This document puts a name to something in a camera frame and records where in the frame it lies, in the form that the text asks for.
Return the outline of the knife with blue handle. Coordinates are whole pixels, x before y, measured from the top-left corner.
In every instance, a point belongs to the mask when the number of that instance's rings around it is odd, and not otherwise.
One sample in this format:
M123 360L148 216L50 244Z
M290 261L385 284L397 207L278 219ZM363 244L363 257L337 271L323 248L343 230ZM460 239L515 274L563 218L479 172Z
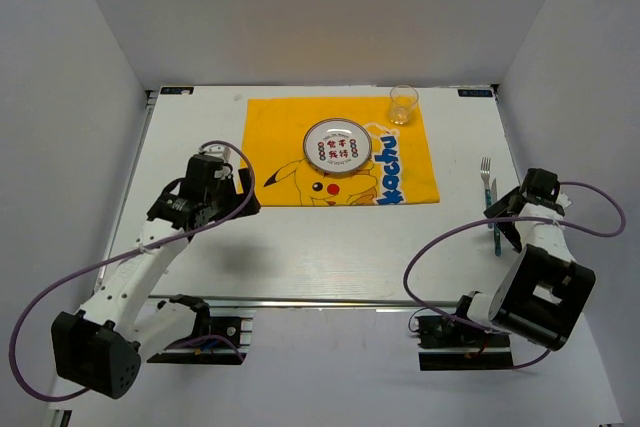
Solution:
M490 192L492 196L492 205L495 204L498 200L497 194L497 179L493 178L491 181ZM493 241L494 241L494 255L496 257L500 257L502 255L502 246L501 246L501 232L497 226L497 224L493 225Z

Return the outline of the white patterned plate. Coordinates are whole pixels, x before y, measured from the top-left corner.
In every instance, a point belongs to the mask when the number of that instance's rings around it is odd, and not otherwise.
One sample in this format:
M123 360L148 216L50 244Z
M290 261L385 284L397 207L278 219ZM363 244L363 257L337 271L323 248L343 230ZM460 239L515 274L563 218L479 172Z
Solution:
M305 134L303 152L316 169L329 174L349 174L365 166L372 140L360 124L341 118L320 121Z

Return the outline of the yellow pikachu cloth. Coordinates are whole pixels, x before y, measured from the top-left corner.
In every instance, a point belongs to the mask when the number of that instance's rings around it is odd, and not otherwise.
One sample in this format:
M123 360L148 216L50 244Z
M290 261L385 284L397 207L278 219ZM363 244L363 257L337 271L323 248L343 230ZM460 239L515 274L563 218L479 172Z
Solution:
M389 119L390 102L377 97L292 97L248 103L242 151L268 207L429 204L440 199L420 111L404 125ZM304 137L317 123L346 119L371 138L366 163L331 175L306 159Z

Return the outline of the clear glass cup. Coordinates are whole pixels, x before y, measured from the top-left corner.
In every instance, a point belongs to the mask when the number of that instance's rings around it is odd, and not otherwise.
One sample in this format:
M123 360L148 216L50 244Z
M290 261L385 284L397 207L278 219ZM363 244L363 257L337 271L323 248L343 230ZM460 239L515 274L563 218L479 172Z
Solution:
M396 125L407 124L419 103L419 93L409 85L398 85L389 93L390 121Z

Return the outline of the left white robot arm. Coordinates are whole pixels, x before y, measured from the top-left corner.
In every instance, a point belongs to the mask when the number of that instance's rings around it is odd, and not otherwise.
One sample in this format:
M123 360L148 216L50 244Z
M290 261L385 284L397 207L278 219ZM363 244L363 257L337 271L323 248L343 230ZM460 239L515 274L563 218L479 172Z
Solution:
M192 156L183 177L169 183L146 214L132 257L121 260L76 313L51 327L57 374L112 399L122 397L141 365L166 348L214 339L209 304L177 294L138 317L151 291L194 234L224 219L255 215L249 168L223 157Z

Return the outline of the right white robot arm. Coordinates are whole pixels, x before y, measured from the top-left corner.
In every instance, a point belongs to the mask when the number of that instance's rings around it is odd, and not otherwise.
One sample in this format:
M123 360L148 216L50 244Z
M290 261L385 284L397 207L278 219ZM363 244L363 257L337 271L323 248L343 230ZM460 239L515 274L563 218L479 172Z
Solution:
M556 174L531 168L520 186L485 210L517 257L494 293L473 291L460 299L451 321L459 343L475 345L493 329L551 351L565 345L596 277L567 247L559 194Z

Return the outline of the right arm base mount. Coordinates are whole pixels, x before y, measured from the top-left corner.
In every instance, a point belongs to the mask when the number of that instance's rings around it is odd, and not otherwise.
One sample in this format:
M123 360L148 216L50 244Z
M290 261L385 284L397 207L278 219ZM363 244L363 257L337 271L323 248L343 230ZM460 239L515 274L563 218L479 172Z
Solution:
M510 370L513 366L510 338L427 315L420 309L408 321L418 340L418 361L423 372Z

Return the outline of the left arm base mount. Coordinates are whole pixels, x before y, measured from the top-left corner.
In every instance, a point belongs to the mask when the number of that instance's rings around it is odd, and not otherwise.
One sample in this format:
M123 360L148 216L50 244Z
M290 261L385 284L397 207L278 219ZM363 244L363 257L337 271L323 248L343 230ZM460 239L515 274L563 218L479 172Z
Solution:
M156 354L149 364L240 366L249 352L254 309L212 308L204 327L171 348Z

